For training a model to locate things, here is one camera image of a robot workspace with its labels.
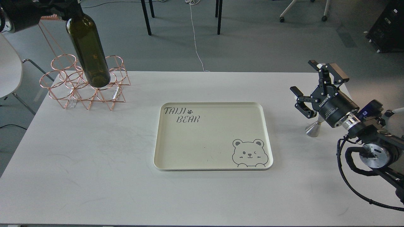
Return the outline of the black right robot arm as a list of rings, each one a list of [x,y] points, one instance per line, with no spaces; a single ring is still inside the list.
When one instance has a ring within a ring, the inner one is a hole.
[[[390,134],[384,126],[386,117],[396,113],[387,111],[382,114],[382,104],[372,100],[362,109],[340,90],[343,83],[349,81],[346,73],[336,63],[320,64],[309,60],[319,75],[318,85],[311,95],[305,96],[296,87],[290,90],[296,96],[295,108],[306,118],[318,117],[318,120],[305,128],[310,137],[319,135],[322,122],[332,128],[339,126],[347,130],[347,134],[338,140],[336,156],[338,169],[345,184],[358,197],[369,204],[388,209],[403,211],[403,208],[385,205],[371,200],[358,193],[348,182],[342,170],[342,148],[345,142],[356,138],[361,147],[350,147],[345,151],[345,160],[349,168],[364,176],[380,176],[395,187],[396,196],[403,202],[403,174],[390,168],[403,154],[403,138]]]

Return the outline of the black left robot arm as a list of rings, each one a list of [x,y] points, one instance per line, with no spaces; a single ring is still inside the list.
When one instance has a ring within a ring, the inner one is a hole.
[[[36,26],[42,17],[69,20],[82,14],[79,0],[1,0],[1,32],[15,33]]]

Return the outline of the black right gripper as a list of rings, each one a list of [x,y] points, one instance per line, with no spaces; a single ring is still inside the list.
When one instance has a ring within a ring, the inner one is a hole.
[[[336,128],[337,123],[346,114],[356,113],[359,110],[359,106],[335,86],[348,82],[349,78],[336,63],[318,63],[315,60],[309,60],[308,64],[317,70],[319,86],[310,96],[303,95],[296,86],[290,87],[297,96],[295,108],[307,118],[314,118],[319,112],[319,115],[332,128]],[[307,107],[306,102],[312,103],[313,109]]]

